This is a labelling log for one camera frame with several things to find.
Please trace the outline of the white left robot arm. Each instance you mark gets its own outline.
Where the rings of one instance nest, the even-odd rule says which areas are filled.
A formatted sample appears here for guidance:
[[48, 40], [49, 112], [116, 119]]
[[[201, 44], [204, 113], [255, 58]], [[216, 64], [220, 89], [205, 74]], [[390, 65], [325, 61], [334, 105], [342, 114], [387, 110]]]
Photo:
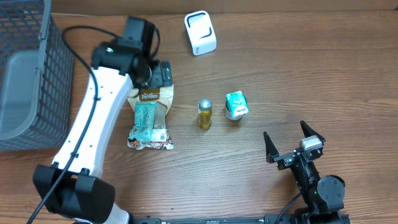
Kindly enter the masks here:
[[152, 39], [158, 28], [138, 17], [127, 20], [124, 34], [102, 42], [86, 64], [85, 97], [63, 146], [49, 166], [33, 176], [40, 208], [78, 223], [133, 223], [115, 203], [115, 188], [101, 179], [103, 162], [119, 111], [127, 97], [158, 97], [172, 87], [168, 61], [156, 60]]

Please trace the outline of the green white yogurt cup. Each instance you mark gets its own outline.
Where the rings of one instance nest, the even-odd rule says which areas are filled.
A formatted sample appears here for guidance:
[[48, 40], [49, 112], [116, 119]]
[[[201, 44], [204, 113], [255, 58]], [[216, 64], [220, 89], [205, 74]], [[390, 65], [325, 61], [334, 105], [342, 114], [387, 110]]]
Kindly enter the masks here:
[[226, 94], [224, 115], [230, 120], [239, 120], [250, 112], [246, 96], [241, 90]]

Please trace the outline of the yellow liquid glass bottle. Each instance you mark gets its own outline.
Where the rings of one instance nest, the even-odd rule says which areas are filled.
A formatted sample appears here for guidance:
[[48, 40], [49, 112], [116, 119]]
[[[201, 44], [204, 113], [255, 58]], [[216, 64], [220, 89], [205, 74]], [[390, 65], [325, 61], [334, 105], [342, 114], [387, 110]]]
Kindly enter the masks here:
[[198, 102], [198, 125], [202, 129], [209, 129], [211, 126], [212, 104], [208, 98]]

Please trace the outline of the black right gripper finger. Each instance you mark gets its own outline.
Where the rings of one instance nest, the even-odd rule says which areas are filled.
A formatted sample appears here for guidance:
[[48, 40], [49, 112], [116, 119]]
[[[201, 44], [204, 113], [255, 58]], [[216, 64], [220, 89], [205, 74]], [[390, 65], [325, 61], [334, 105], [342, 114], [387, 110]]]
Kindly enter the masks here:
[[279, 157], [279, 152], [272, 142], [271, 137], [268, 135], [266, 131], [263, 132], [264, 142], [266, 145], [266, 161], [268, 163], [274, 163], [277, 161]]
[[316, 131], [314, 131], [304, 120], [301, 120], [300, 122], [303, 134], [306, 138], [309, 138], [311, 136], [316, 136], [319, 140], [321, 140], [322, 143], [326, 141], [326, 139], [318, 134]]

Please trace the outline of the brown white snack bag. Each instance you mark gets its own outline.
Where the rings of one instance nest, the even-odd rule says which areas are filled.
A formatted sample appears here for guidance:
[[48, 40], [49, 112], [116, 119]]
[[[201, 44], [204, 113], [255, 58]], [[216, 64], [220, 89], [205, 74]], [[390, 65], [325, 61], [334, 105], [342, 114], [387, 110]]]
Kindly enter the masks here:
[[134, 141], [129, 142], [127, 139], [127, 146], [141, 150], [145, 148], [166, 149], [171, 150], [174, 144], [169, 135], [169, 130], [166, 127], [165, 117], [168, 114], [174, 98], [174, 86], [163, 86], [153, 90], [137, 90], [133, 89], [127, 96], [127, 100], [135, 114], [136, 103], [147, 103], [155, 101], [157, 103], [155, 109], [154, 127], [152, 137], [149, 142]]

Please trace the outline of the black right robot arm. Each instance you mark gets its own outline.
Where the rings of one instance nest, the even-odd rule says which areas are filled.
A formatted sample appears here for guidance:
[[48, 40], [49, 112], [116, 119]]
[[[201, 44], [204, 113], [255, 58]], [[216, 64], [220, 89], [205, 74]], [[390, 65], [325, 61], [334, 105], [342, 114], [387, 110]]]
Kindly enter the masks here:
[[342, 216], [345, 182], [337, 175], [320, 177], [314, 160], [323, 155], [326, 139], [305, 121], [300, 122], [304, 138], [293, 152], [281, 155], [267, 132], [263, 132], [266, 161], [279, 170], [290, 169], [299, 193], [282, 209], [275, 222], [282, 223], [347, 223]]

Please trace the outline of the teal snack packet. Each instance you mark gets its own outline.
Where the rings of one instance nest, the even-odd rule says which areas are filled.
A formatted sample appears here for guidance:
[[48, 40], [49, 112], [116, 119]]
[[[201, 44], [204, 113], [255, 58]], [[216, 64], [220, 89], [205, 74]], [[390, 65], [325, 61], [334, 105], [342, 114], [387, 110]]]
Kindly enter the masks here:
[[129, 133], [129, 142], [151, 140], [156, 106], [155, 101], [136, 103], [134, 126]]

